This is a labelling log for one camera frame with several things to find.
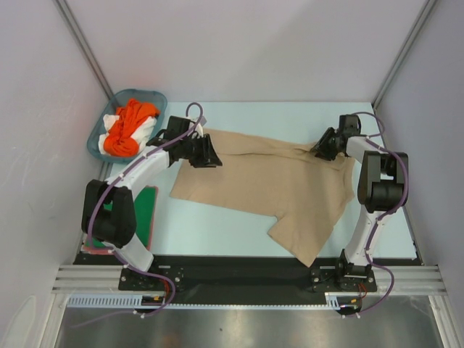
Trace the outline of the beige t shirt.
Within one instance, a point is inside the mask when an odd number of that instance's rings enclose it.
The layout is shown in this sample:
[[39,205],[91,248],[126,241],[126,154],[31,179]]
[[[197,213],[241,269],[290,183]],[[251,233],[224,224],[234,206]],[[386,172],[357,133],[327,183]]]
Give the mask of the beige t shirt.
[[222,161],[217,168],[183,163],[170,195],[257,215],[273,216],[269,236],[309,267],[354,198],[355,160],[325,161],[311,144],[209,130]]

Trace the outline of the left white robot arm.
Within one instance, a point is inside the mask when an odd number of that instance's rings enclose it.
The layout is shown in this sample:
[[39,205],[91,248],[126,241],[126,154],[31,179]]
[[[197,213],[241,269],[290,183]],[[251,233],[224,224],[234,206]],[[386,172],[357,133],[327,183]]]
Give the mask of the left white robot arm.
[[196,120],[171,116],[166,129],[149,139],[146,147],[119,173],[105,181],[92,180],[86,186],[81,228],[86,241],[105,245],[108,253],[122,259],[135,271],[135,281],[143,289],[155,288],[160,272],[152,267],[154,255],[136,235],[135,200],[151,178],[179,160],[195,168],[223,165],[203,131],[204,116]]

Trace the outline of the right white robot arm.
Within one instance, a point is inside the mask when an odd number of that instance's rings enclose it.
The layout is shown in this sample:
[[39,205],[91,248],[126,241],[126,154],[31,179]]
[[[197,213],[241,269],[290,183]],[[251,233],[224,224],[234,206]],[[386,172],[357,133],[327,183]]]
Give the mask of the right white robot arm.
[[405,205],[409,194],[409,157],[376,144],[362,133],[357,113],[341,115],[337,129],[328,128],[311,152],[322,160],[335,160],[345,154],[361,164],[357,186],[360,216],[348,245],[341,251],[333,269],[313,269],[312,287],[316,292],[376,289],[373,251],[389,217]]

